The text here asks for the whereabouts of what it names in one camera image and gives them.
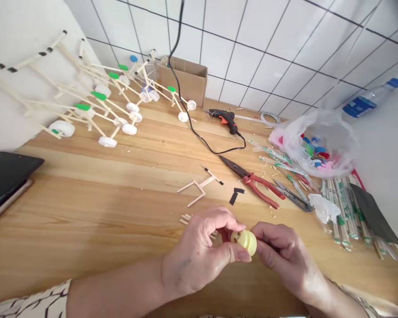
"orange trigger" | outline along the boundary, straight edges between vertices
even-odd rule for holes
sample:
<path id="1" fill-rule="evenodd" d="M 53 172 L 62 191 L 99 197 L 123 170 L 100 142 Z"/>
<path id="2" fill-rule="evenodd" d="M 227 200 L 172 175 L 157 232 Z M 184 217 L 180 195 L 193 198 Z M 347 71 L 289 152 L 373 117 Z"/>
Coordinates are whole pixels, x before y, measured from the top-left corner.
<path id="1" fill-rule="evenodd" d="M 222 124 L 228 124 L 229 122 L 223 117 L 223 116 L 219 116 L 221 118 L 221 123 Z"/>

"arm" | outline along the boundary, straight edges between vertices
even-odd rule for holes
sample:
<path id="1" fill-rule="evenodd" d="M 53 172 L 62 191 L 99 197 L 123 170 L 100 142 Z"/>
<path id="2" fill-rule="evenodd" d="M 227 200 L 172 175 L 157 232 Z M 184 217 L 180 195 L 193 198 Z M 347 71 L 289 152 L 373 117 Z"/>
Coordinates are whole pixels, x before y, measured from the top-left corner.
<path id="1" fill-rule="evenodd" d="M 209 235 L 242 231 L 225 207 L 195 215 L 174 248 L 165 255 L 92 277 L 74 280 L 68 293 L 68 318 L 142 317 L 213 281 L 229 263 L 251 261 L 239 244 L 213 247 Z"/>
<path id="2" fill-rule="evenodd" d="M 368 318 L 358 302 L 324 278 L 292 228 L 258 222 L 251 232 L 258 240 L 256 251 L 262 263 L 280 275 L 284 286 L 305 303 L 313 318 Z"/>

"hand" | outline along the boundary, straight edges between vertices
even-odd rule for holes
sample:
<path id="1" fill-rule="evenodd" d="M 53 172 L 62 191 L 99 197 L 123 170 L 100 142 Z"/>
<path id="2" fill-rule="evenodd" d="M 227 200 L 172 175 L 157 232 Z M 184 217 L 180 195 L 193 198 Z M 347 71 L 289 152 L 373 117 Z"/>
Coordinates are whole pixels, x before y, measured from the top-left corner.
<path id="1" fill-rule="evenodd" d="M 261 262 L 275 270 L 284 286 L 299 300 L 316 308 L 330 304 L 330 288 L 295 231 L 284 224 L 258 222 L 251 232 Z M 269 246 L 280 248 L 279 254 Z"/>
<path id="2" fill-rule="evenodd" d="M 213 247 L 209 235 L 215 230 L 242 231 L 244 224 L 238 223 L 225 207 L 215 207 L 206 213 L 194 215 L 180 241 L 162 261 L 162 283 L 177 297 L 192 294 L 212 282 L 222 269 L 234 261 L 250 262 L 246 249 L 236 243 L 225 242 Z"/>

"wooden tabletop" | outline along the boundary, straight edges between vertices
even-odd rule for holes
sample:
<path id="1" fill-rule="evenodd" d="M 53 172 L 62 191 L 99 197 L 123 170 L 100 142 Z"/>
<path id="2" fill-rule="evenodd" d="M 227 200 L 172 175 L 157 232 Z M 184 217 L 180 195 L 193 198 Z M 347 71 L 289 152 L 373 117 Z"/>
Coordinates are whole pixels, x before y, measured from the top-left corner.
<path id="1" fill-rule="evenodd" d="M 124 107 L 125 103 L 117 98 Z M 243 187 L 236 176 L 212 154 L 188 127 L 177 119 L 178 109 L 161 98 L 140 105 L 143 121 L 135 136 L 119 132 L 116 148 L 104 148 L 97 131 L 82 125 L 70 138 L 58 140 L 43 132 L 17 152 L 44 158 L 33 175 L 35 184 L 0 218 L 0 301 L 38 292 L 71 277 L 115 269 L 139 259 L 167 252 L 181 236 L 184 213 L 201 213 L 225 205 L 250 228 L 258 221 L 284 223 L 303 239 L 322 272 L 330 279 L 389 300 L 398 305 L 398 261 L 382 261 L 374 249 L 352 242 L 347 252 L 325 233 L 314 213 L 304 213 L 289 200 L 271 210 L 249 188 L 229 205 L 234 187 Z M 228 104 L 206 100 L 205 109 L 229 109 Z M 256 112 L 236 110 L 254 117 Z M 215 151 L 242 145 L 220 120 L 198 108 L 191 112 L 195 130 Z M 114 126 L 97 119 L 103 130 Z M 269 145 L 271 132 L 261 123 L 237 119 L 247 141 Z M 259 160 L 263 152 L 244 150 L 225 156 L 248 171 L 270 180 L 275 171 Z M 207 195 L 192 207 L 186 205 L 200 192 L 193 187 L 177 190 L 209 175 L 208 168 L 224 182 L 211 182 Z M 278 175 L 278 180 L 290 186 Z M 195 317 L 287 316 L 306 313 L 304 305 L 281 285 L 277 275 L 256 256 L 249 264 L 231 264 L 202 291 L 163 306 L 150 316 Z"/>

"brown cardboard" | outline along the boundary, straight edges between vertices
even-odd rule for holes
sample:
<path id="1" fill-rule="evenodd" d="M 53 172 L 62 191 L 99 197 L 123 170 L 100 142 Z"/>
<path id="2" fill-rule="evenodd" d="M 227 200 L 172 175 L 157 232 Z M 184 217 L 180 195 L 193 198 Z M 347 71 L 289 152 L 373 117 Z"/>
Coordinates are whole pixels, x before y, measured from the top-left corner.
<path id="1" fill-rule="evenodd" d="M 171 57 L 171 66 L 177 74 L 180 82 L 181 96 L 185 100 L 194 100 L 198 107 L 203 107 L 205 90 L 207 87 L 208 68 L 206 66 L 189 62 L 177 57 Z M 178 93 L 177 82 L 171 69 L 162 63 L 158 64 L 159 76 L 162 86 L 173 86 Z"/>

